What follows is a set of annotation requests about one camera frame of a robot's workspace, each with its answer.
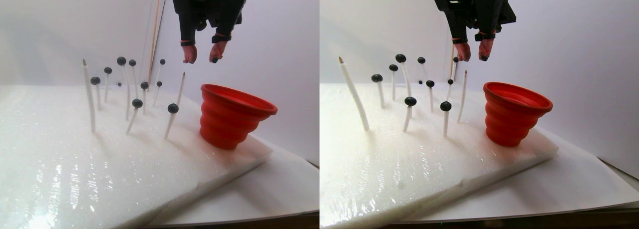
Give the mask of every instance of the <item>white styrofoam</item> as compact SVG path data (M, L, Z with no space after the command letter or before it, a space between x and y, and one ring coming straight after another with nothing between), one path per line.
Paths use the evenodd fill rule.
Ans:
M249 174L210 192L192 205L157 217L147 227L193 227L265 220L320 209L320 171L300 156L254 136L273 149Z
M461 92L450 96L448 137L443 111L431 113L425 85L413 84L417 99L406 133L406 88L379 105L376 85L356 85L370 130L359 122L344 84L320 84L320 226L373 228L397 222L417 210L435 210L508 175L556 155L557 145L532 129L514 148L491 142L484 130L484 95L466 94L457 124ZM445 100L448 85L436 83L433 101ZM384 85L389 95L391 87Z
M1 86L0 227L140 227L271 154L250 136L234 151L206 143L198 133L200 106L189 99L164 140L167 105L176 98L160 92L127 135L130 103L112 88L92 134L84 87Z
M571 213L624 205L637 208L639 192L598 158L542 128L559 145L556 158L482 188L434 213L402 223L460 222Z

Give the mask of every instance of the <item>red collapsible cup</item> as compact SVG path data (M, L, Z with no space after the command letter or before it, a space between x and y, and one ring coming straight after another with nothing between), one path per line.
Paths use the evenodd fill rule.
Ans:
M278 112L264 99L235 89L204 84L201 90L200 135L220 149L235 149L262 120Z
M520 144L544 114L553 109L546 97L507 83L484 84L486 135L504 147Z

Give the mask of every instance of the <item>black ball on stick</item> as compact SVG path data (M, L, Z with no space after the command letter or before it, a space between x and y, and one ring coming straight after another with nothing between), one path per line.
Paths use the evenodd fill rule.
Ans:
M123 56L119 56L118 57L118 65L122 66L126 64L126 58L124 58Z
M180 110L180 107L178 107L178 104L169 104L169 113L177 113L178 110Z
M406 62L406 56L398 53L397 55L395 55L395 60L397 60L398 63L404 63Z
M92 84L92 85L98 85L98 84L100 84L100 78L98 78L98 77L93 77L93 78L91 78L91 84Z
M140 99L133 99L131 104L133 104L135 108L142 108L142 100Z
M384 78L382 78L381 75L379 74L373 74L372 77L370 77L370 79L375 83L381 82L382 80L384 80Z
M443 101L443 103L440 104L440 109L442 111L450 111L450 108L452 108L452 105L450 105L448 101Z
M404 103L408 106L415 106L415 104L417 104L417 99L414 97L406 97L406 99L404 99Z

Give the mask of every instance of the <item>white wall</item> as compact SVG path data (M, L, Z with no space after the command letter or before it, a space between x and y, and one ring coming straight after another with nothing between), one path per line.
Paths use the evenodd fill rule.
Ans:
M182 72L184 95L201 103L200 86L213 83L256 95L276 105L278 114L261 122L254 132L306 160L318 164L318 0L247 0L242 24L235 26L224 58L208 62L208 27L196 33L198 60L184 64L180 28L173 1L166 0L156 51L162 88L177 92Z
M448 79L450 32L433 0L320 0L319 13L322 82L344 81L338 56L355 82L370 82L373 74L390 81L388 66L399 65L398 53L406 55L411 81L425 80L420 56L426 59L429 79ZM404 82L401 71L395 77Z
M112 84L118 56L148 71L156 2L0 0L0 84L81 85L83 58L91 76L112 67Z
M439 48L450 44L450 33L440 33L447 25L433 0L321 2L321 81L343 81L334 62L339 54L349 55L361 71L354 77L366 80L397 52L411 52L409 60L428 53L438 66L449 60ZM545 95L555 107L539 126L639 177L637 2L509 0L518 22L504 25L488 62L477 60L479 44L470 42L472 60L459 65L457 76L468 69L470 90L504 81ZM430 35L441 40L425 40Z

